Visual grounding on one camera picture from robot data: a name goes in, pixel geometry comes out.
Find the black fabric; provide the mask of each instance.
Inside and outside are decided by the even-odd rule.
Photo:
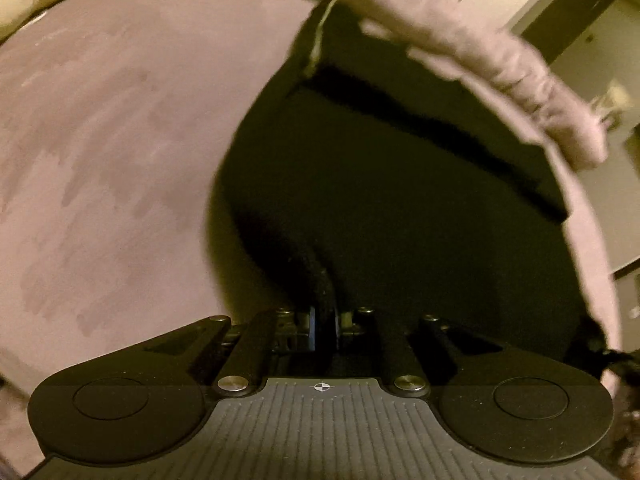
[[[458,82],[326,4],[242,122],[220,173],[245,248],[293,300],[423,313],[581,365],[588,316],[543,150]],[[599,374],[602,370],[592,370]]]

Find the floor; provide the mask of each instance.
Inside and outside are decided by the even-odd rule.
[[[6,384],[0,388],[0,480],[13,480],[10,471],[2,476],[3,462],[21,478],[43,459],[27,420],[27,399]]]

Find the wrinkled pink fabric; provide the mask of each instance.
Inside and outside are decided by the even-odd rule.
[[[455,0],[342,1],[422,50],[451,56],[510,97],[558,144],[573,170],[606,160],[603,117],[510,31],[470,20]]]

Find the silver bolt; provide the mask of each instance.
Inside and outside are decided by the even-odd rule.
[[[247,386],[249,381],[239,375],[228,375],[218,381],[218,387],[226,392],[241,392]]]
[[[406,392],[418,392],[423,389],[427,383],[422,377],[415,375],[403,375],[394,381],[396,388]]]

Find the gray ribbed plate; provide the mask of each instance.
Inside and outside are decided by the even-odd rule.
[[[52,458],[33,480],[377,479],[612,480],[591,458],[525,468],[457,443],[429,406],[373,379],[268,380],[254,396],[218,403],[200,433],[146,463],[98,468]]]

